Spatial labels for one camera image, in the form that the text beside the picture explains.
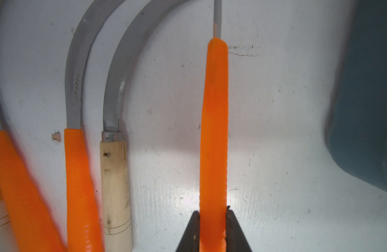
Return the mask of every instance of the orange rubber grip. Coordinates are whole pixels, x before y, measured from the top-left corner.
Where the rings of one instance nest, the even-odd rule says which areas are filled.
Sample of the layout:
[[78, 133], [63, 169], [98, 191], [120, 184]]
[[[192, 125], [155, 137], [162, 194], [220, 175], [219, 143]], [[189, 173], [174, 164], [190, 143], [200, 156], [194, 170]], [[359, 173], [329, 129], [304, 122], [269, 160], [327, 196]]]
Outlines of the orange rubber grip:
[[5, 131], [0, 131], [0, 188], [21, 252], [65, 251], [48, 209]]
[[228, 49], [219, 38], [207, 47], [200, 141], [200, 251], [226, 251]]
[[89, 161], [81, 129], [65, 129], [69, 252], [102, 252]]

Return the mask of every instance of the white painted wall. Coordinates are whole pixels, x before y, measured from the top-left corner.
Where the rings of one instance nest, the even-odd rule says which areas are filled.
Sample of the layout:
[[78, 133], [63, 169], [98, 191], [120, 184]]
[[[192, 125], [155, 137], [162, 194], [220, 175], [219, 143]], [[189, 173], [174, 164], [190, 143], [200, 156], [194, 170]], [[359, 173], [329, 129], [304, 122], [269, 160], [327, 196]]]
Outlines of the white painted wall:
[[[66, 239], [64, 70], [92, 0], [8, 0], [0, 22], [0, 98], [8, 128]], [[127, 0], [97, 36], [84, 124], [100, 199], [104, 86]], [[229, 55], [228, 203], [256, 251], [387, 251], [387, 193], [343, 172], [323, 138], [353, 0], [224, 0]], [[200, 118], [213, 1], [160, 23], [125, 97], [134, 251], [173, 251], [199, 208]]]

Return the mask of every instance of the black clamp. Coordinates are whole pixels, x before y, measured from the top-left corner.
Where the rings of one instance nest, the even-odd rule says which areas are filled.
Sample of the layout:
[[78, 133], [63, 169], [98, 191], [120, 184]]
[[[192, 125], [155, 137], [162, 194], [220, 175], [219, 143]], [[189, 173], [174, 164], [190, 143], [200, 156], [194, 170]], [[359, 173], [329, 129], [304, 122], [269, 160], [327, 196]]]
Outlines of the black clamp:
[[[176, 252], [199, 252], [200, 215], [193, 212]], [[230, 206], [226, 212], [226, 252], [252, 252]]]

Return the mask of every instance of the wooden handle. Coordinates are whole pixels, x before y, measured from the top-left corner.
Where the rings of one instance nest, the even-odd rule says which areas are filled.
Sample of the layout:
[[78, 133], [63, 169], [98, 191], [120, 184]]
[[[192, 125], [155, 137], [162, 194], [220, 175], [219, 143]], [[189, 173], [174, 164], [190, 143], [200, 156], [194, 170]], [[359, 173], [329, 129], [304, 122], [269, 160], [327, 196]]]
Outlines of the wooden handle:
[[105, 252], [131, 252], [129, 174], [125, 141], [101, 142]]
[[0, 188], [22, 252], [65, 252], [48, 209], [5, 131], [0, 131]]
[[100, 221], [81, 129], [65, 129], [69, 252], [102, 252]]

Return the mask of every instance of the metal ferrule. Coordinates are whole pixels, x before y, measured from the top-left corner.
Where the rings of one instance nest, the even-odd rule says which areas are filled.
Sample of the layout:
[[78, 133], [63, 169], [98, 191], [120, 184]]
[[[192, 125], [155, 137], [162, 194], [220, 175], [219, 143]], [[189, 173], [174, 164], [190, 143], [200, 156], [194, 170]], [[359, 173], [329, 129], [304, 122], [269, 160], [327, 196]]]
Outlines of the metal ferrule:
[[122, 131], [118, 131], [118, 132], [103, 131], [101, 133], [101, 137], [103, 142], [119, 142], [123, 140]]

